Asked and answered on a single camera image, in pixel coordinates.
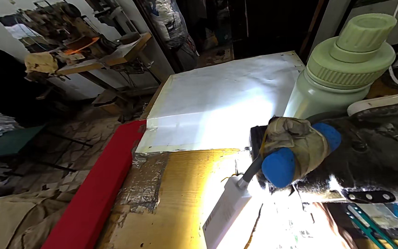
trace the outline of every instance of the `yellow wood surface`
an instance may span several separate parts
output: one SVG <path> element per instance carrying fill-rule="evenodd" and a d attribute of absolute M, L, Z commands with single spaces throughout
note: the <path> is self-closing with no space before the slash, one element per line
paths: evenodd
<path fill-rule="evenodd" d="M 132 213 L 127 205 L 115 205 L 98 248 L 205 249 L 202 222 L 222 194 L 221 181 L 235 172 L 237 158 L 232 149 L 170 153 L 155 211 Z"/>
<path fill-rule="evenodd" d="M 150 33 L 144 33 L 141 35 L 140 40 L 136 42 L 136 44 L 133 45 L 133 47 L 130 50 L 127 50 L 127 53 L 124 54 L 121 51 L 116 50 L 113 54 L 108 55 L 102 58 L 101 60 L 103 60 L 104 63 L 110 66 L 132 61 L 138 56 L 138 53 L 146 47 L 147 41 L 150 38 L 151 38 Z M 103 67 L 104 65 L 99 63 L 98 61 L 90 60 L 90 61 L 81 62 L 76 65 L 65 66 L 56 71 L 56 73 L 58 75 L 77 74 L 80 72 L 100 69 Z"/>

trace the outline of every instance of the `white paper sheet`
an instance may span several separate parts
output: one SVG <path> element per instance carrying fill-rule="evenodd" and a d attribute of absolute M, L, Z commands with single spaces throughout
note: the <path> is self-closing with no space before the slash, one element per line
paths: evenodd
<path fill-rule="evenodd" d="M 171 75 L 136 152 L 249 146 L 251 127 L 283 115 L 304 67 L 285 52 Z"/>

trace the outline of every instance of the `white plastic piece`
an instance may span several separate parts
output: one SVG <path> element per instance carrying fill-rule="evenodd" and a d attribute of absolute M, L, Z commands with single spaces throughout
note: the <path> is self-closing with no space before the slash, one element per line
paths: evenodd
<path fill-rule="evenodd" d="M 202 229 L 207 249 L 216 249 L 234 223 L 251 195 L 247 189 L 241 189 L 237 182 L 242 176 L 233 176 L 225 184 L 225 190 L 208 216 Z"/>
<path fill-rule="evenodd" d="M 347 109 L 347 113 L 348 116 L 351 116 L 363 110 L 395 104 L 398 104 L 398 94 L 380 98 L 365 99 L 351 104 Z"/>

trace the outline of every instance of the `metal tool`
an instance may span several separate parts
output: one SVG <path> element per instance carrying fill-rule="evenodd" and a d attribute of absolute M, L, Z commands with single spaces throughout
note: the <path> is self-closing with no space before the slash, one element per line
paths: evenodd
<path fill-rule="evenodd" d="M 358 217 L 348 209 L 348 207 L 352 207 L 360 215 L 360 217 L 362 217 L 363 220 L 365 220 L 369 224 L 369 226 L 363 224 L 358 219 Z M 352 220 L 352 222 L 355 223 L 360 228 L 360 230 L 362 230 L 365 235 L 371 241 L 373 241 L 380 249 L 386 249 L 386 247 L 382 243 L 380 243 L 380 241 L 376 237 L 374 237 L 374 233 L 378 233 L 384 240 L 388 242 L 388 244 L 391 245 L 393 249 L 398 249 L 398 246 L 395 244 L 395 242 L 390 237 L 388 237 L 388 235 L 384 234 L 379 226 L 359 206 L 351 203 L 348 204 L 346 208 L 346 214 Z"/>

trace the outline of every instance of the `red strip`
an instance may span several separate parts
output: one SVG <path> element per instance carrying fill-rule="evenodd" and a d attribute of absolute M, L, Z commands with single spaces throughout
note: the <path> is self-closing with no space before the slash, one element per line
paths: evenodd
<path fill-rule="evenodd" d="M 41 249 L 92 249 L 131 166 L 146 121 L 118 127 Z"/>

